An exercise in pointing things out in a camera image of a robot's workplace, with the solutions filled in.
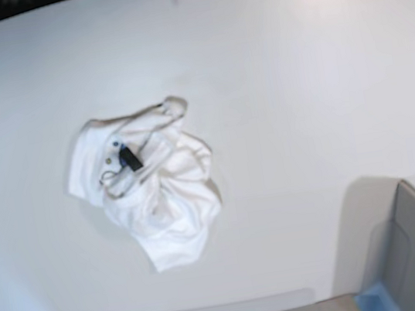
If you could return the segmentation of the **white printed t-shirt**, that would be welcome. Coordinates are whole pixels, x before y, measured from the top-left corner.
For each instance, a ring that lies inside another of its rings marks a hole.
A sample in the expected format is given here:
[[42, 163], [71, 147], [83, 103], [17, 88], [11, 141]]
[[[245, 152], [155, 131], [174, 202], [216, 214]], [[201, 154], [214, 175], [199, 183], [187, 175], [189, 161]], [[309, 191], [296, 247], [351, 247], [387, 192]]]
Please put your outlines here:
[[69, 194], [128, 232], [157, 272], [198, 261], [222, 209], [212, 151], [183, 130], [188, 106], [169, 96], [128, 116], [89, 120], [70, 157]]

